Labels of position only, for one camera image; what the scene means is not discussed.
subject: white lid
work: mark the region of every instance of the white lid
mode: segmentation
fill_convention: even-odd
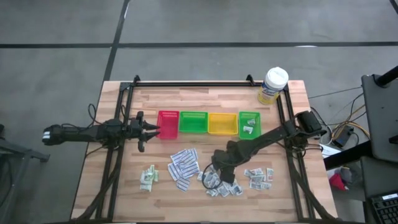
[[[265,82],[269,87],[282,89],[286,86],[289,75],[283,68],[275,67],[268,71]]]

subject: yellow basket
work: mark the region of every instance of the yellow basket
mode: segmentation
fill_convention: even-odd
[[[229,113],[209,113],[209,134],[238,134],[238,115]]]

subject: plastic bin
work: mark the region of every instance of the plastic bin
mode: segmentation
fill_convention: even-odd
[[[255,125],[248,124],[248,120],[254,119]],[[253,127],[253,132],[249,134],[243,131],[243,126]],[[241,111],[239,112],[239,138],[240,139],[254,139],[261,135],[261,118],[258,112]]]
[[[157,125],[160,126],[160,134],[156,135],[159,139],[176,139],[178,136],[179,111],[159,111],[157,115]]]
[[[201,111],[181,111],[180,132],[206,133],[208,113]]]
[[[209,134],[233,135],[238,133],[238,115],[209,113]]]

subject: green basket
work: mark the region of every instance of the green basket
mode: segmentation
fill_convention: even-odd
[[[180,112],[180,132],[207,133],[208,113],[201,111]]]
[[[248,120],[253,119],[256,121],[254,126],[248,125]],[[243,131],[243,126],[253,127],[253,131],[251,134]],[[254,139],[261,135],[261,119],[260,113],[258,112],[248,112],[241,111],[239,112],[239,138],[240,139]]]

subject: disinfecting wipes container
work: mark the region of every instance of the disinfecting wipes container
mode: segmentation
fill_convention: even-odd
[[[261,84],[258,100],[263,104],[273,104],[288,80],[289,75],[284,69],[279,67],[270,69]]]

